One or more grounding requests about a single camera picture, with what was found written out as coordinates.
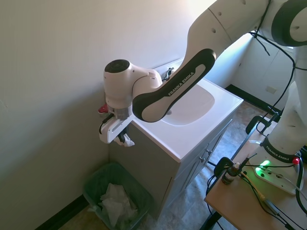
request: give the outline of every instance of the green trash can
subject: green trash can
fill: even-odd
[[[84,185],[83,195],[92,209],[95,210],[96,215],[111,230],[119,230],[120,228],[118,225],[114,228],[111,226],[106,210],[102,210],[102,207],[98,204],[101,203],[100,197],[106,193],[109,183],[122,185],[127,196],[136,205],[137,215],[124,229],[137,229],[153,204],[152,196],[118,163],[106,164],[96,171]]]

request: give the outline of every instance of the wall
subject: wall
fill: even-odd
[[[291,60],[278,48],[263,42],[270,56],[259,42],[253,40],[244,56],[232,84],[252,94],[253,96],[273,105],[282,95],[292,71]],[[286,52],[294,57],[293,50],[284,47]],[[266,91],[267,86],[276,89],[274,94]],[[282,110],[288,94],[281,99],[276,107]]]
[[[205,79],[226,88],[231,84],[240,63],[248,50],[252,36],[246,34],[234,42],[216,60],[213,68],[205,76]]]
[[[212,2],[1,1],[0,229],[32,230],[81,195],[107,161],[96,114],[104,66],[183,57]]]

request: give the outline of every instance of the tiled floor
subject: tiled floor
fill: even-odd
[[[263,114],[262,110],[244,102],[235,114],[233,122],[222,137],[210,161],[217,163],[223,156],[231,158],[246,137],[246,125],[254,116]],[[147,215],[139,229],[199,230],[209,216],[208,208],[203,199],[205,198],[207,180],[212,174],[213,167],[208,165],[165,214],[158,220]],[[107,230],[108,228],[96,217],[95,213],[88,212],[87,209],[72,218],[60,230]],[[224,218],[220,219],[219,222],[225,230],[235,230]]]

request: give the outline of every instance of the cable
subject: cable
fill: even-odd
[[[246,164],[245,166],[252,166],[252,167],[263,167],[264,169],[266,168],[291,168],[294,166],[294,164],[292,165],[288,165],[288,166],[269,166],[269,165],[252,165],[252,164]]]
[[[254,189],[257,191],[257,193],[260,197],[260,200],[264,201],[265,200],[264,195],[258,190],[258,188],[255,186],[255,184],[251,181],[251,179],[247,175],[245,175],[244,173],[240,173],[240,175],[244,176],[249,181],[249,183],[253,185]]]
[[[302,178],[303,178],[303,162],[300,159],[300,161],[299,161],[298,178],[297,178],[297,182],[296,182],[296,186],[297,187],[301,186]],[[307,214],[307,210],[305,209],[305,207],[304,207],[304,205],[302,204],[302,201],[301,201],[300,192],[297,189],[295,191],[295,196],[296,196],[296,200],[298,202],[298,205],[301,207],[303,212],[305,212],[305,214]]]
[[[272,0],[269,0],[269,3],[268,3],[268,5],[267,5],[267,8],[265,9],[265,12],[264,12],[263,16],[261,17],[260,24],[259,24],[258,29],[257,29],[256,34],[255,34],[255,38],[257,38],[257,36],[258,36],[258,32],[259,32],[259,30],[260,30],[260,28],[261,28],[261,26],[262,26],[262,23],[263,23],[263,21],[264,21],[264,19],[265,19],[265,16],[266,16],[267,13],[268,13],[268,10],[269,10],[269,7],[270,7],[271,2],[272,2]]]
[[[260,204],[260,206],[261,206],[261,208],[263,209],[263,211],[265,211],[267,214],[269,214],[270,216],[272,216],[272,217],[274,217],[275,219],[277,219],[278,221],[280,221],[282,224],[286,225],[286,223],[284,223],[284,222],[283,222],[282,220],[280,220],[278,217],[276,217],[275,215],[273,215],[272,213],[270,213],[270,212],[263,206],[262,202],[260,201],[259,197],[257,196],[255,187],[250,183],[250,181],[247,181],[247,180],[245,180],[244,178],[242,178],[242,180],[245,181],[246,183],[248,183],[248,184],[251,186],[251,188],[252,188],[252,190],[253,190],[253,192],[254,192],[254,194],[255,194],[255,196],[256,196],[256,198],[257,198],[257,200],[258,200],[258,202],[259,202],[259,204]]]
[[[289,86],[290,86],[290,84],[291,84],[291,81],[292,81],[292,79],[293,79],[295,69],[300,69],[300,70],[307,70],[307,69],[303,69],[303,68],[296,67],[296,64],[295,64],[294,59],[293,59],[287,52],[285,52],[285,51],[284,51],[281,47],[279,47],[278,45],[276,45],[276,44],[274,44],[273,42],[271,42],[270,40],[268,40],[266,37],[264,37],[264,36],[258,34],[259,29],[260,29],[260,27],[258,27],[258,30],[257,30],[256,33],[255,33],[255,32],[250,32],[250,34],[251,34],[252,36],[254,36],[254,38],[256,38],[256,39],[257,39],[258,36],[261,37],[263,40],[265,40],[265,41],[268,42],[269,44],[271,44],[271,45],[275,46],[276,48],[278,48],[279,50],[281,50],[288,58],[290,58],[290,60],[292,61],[292,65],[293,65],[291,77],[290,77],[290,80],[289,80],[289,82],[288,82],[288,84],[287,84],[287,86],[286,86],[284,92],[282,93],[282,95],[280,96],[280,98],[277,100],[277,102],[272,106],[272,108],[270,109],[270,111],[269,111],[268,113],[266,113],[266,115],[258,122],[258,124],[257,124],[257,126],[256,126],[256,130],[257,130],[261,135],[266,136],[266,135],[264,135],[262,132],[260,132],[260,131],[258,130],[259,123],[261,123],[261,122],[263,121],[263,119],[272,111],[272,109],[277,105],[277,103],[278,103],[278,102],[282,99],[282,97],[285,95],[285,93],[286,93],[287,89],[289,88]]]
[[[281,213],[283,213],[284,214],[284,216],[286,216],[289,220],[291,220],[295,225],[297,225],[300,229],[302,229],[302,230],[305,230],[305,229],[303,229],[301,226],[299,226],[297,223],[295,223],[290,217],[288,217],[283,211],[281,211],[276,205],[274,205],[275,206],[275,208],[277,208]]]
[[[296,190],[298,190],[299,192],[300,192],[300,194],[303,196],[303,198],[307,201],[307,197],[306,197],[306,195],[302,192],[302,190],[298,187],[298,186],[296,186],[292,181],[290,181],[288,178],[286,178],[286,177],[284,177],[283,175],[281,175],[281,174],[278,174],[278,173],[275,173],[274,171],[272,171],[272,170],[270,170],[270,169],[267,169],[266,167],[267,166],[262,166],[262,165],[250,165],[250,164],[246,164],[245,166],[253,166],[253,167],[259,167],[259,168],[261,168],[262,170],[266,170],[266,171],[268,171],[268,172],[270,172],[270,173],[272,173],[272,174],[274,174],[274,175],[277,175],[277,176],[279,176],[280,178],[282,178],[282,179],[284,179],[284,180],[286,180],[287,182],[289,182]],[[287,168],[287,167],[289,167],[289,166],[271,166],[271,167],[274,167],[274,168]]]
[[[307,69],[302,69],[302,68],[299,68],[299,67],[296,67],[296,69],[300,69],[300,70],[303,70],[303,71],[307,71]]]
[[[209,186],[210,186],[210,184],[211,184],[212,180],[214,179],[214,177],[215,177],[215,176],[213,175],[213,176],[212,176],[212,177],[210,177],[210,178],[209,178],[209,180],[207,181],[206,196],[207,196],[207,194],[208,194]],[[213,213],[211,212],[211,210],[210,210],[210,207],[209,207],[208,203],[207,203],[207,207],[208,207],[208,209],[209,209],[210,215],[212,216],[212,215],[213,215]],[[216,223],[217,223],[217,224],[218,224],[218,226],[221,228],[221,230],[224,230],[218,221],[217,221]]]

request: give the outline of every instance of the black cable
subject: black cable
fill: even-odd
[[[300,69],[300,70],[303,70],[303,71],[307,71],[307,69],[303,69],[303,68],[299,68],[299,67],[296,67],[296,69]]]
[[[297,178],[297,182],[296,182],[296,186],[298,188],[300,188],[300,186],[301,186],[302,178],[303,178],[303,162],[300,159],[300,161],[299,161],[298,178]],[[296,196],[296,200],[298,202],[298,205],[301,207],[303,212],[305,212],[305,214],[307,214],[307,210],[305,209],[305,207],[304,207],[304,205],[302,204],[302,201],[301,201],[300,192],[297,189],[295,190],[295,196]]]
[[[269,56],[271,56],[270,53],[268,52],[267,48],[265,47],[265,45],[257,37],[255,37],[255,39],[260,43],[260,45],[262,45],[262,47],[264,48],[265,52],[267,52],[267,54]]]
[[[103,121],[102,121],[102,123],[101,123],[101,125],[100,125],[100,127],[99,127],[99,133],[100,134],[102,134],[101,133],[101,127],[102,127],[102,125],[104,125],[108,120],[110,120],[112,117],[114,117],[114,114],[109,114],[107,117],[106,117],[106,119],[104,119]]]
[[[291,81],[292,81],[292,78],[293,78],[295,69],[300,69],[300,70],[307,70],[307,69],[302,69],[302,68],[296,67],[296,64],[295,64],[294,59],[293,59],[287,52],[285,52],[285,51],[284,51],[281,47],[279,47],[278,45],[276,45],[276,44],[274,44],[273,42],[271,42],[270,40],[268,40],[266,37],[264,37],[264,36],[258,34],[259,29],[260,29],[260,27],[258,27],[258,30],[257,30],[256,33],[255,33],[255,32],[250,32],[250,34],[251,34],[252,36],[254,36],[254,38],[256,38],[258,41],[259,41],[259,39],[258,39],[257,37],[259,36],[259,37],[261,37],[263,40],[265,40],[266,42],[268,42],[269,44],[271,44],[271,45],[275,46],[276,48],[278,48],[279,50],[281,50],[288,58],[290,58],[290,60],[292,61],[292,66],[293,66],[292,73],[291,73],[291,78],[290,78],[290,80],[289,80],[289,82],[288,82],[288,84],[287,84],[287,86],[286,86],[284,92],[282,93],[281,97],[280,97],[280,98],[278,99],[278,101],[273,105],[273,107],[270,109],[270,111],[269,111],[268,113],[266,113],[266,115],[258,122],[258,124],[257,124],[257,126],[256,126],[256,130],[257,130],[261,135],[266,136],[266,135],[264,135],[262,132],[260,132],[260,131],[258,130],[259,123],[261,123],[261,122],[264,120],[264,118],[272,111],[272,109],[273,109],[273,108],[277,105],[277,103],[282,99],[282,97],[284,96],[284,94],[286,93],[287,89],[289,88],[289,86],[290,86],[290,84],[291,84]],[[261,43],[261,45],[264,47],[264,50],[268,53],[268,51],[267,51],[267,49],[265,48],[265,46],[264,46],[262,43]]]
[[[213,175],[213,176],[212,176],[212,177],[210,177],[210,178],[209,178],[209,180],[207,181],[206,196],[207,196],[207,194],[208,194],[209,186],[210,186],[210,184],[211,184],[212,180],[214,179],[214,177],[215,177],[215,176]],[[210,210],[210,207],[209,207],[208,203],[207,203],[207,207],[208,207],[208,209],[209,209],[210,215],[212,216],[212,215],[213,215],[213,213],[211,212],[211,210]],[[218,226],[219,226],[219,227],[220,227],[222,230],[224,230],[218,221],[217,221],[216,223],[218,224]]]
[[[255,194],[255,196],[256,196],[256,198],[257,198],[257,200],[258,200],[258,202],[259,202],[259,204],[261,206],[261,208],[263,209],[263,211],[265,211],[267,214],[269,214],[270,216],[274,217],[275,219],[279,220],[282,224],[286,225],[286,223],[284,223],[281,219],[279,219],[278,217],[276,217],[275,215],[273,215],[272,213],[270,213],[268,210],[265,209],[265,207],[263,206],[262,202],[260,201],[260,199],[259,199],[259,197],[258,197],[258,195],[256,193],[256,190],[255,190],[254,186],[248,180],[245,180],[245,178],[242,178],[242,179],[243,179],[243,181],[245,181],[246,183],[248,183],[251,186],[251,188],[252,188],[252,190],[253,190],[253,192],[254,192],[254,194]]]
[[[260,28],[261,28],[261,26],[262,26],[262,23],[263,23],[263,21],[264,21],[264,19],[265,19],[265,16],[266,16],[267,13],[268,13],[268,10],[269,10],[269,7],[270,7],[271,2],[272,2],[272,0],[269,0],[269,3],[268,3],[268,5],[267,5],[267,8],[265,9],[265,12],[264,12],[263,16],[261,17],[260,24],[259,24],[258,29],[257,29],[256,34],[255,34],[255,38],[257,38],[257,36],[258,36],[258,32],[259,32],[259,30],[260,30]]]
[[[301,226],[299,226],[297,223],[295,223],[290,217],[288,217],[283,211],[281,211],[276,205],[274,205],[275,208],[277,208],[281,213],[283,213],[289,220],[291,220],[295,225],[297,225],[300,229],[302,230],[305,230],[303,229]]]
[[[295,166],[294,164],[288,165],[288,166],[269,166],[269,165],[252,165],[252,164],[246,164],[245,166],[252,166],[252,167],[263,167],[263,168],[291,168]]]

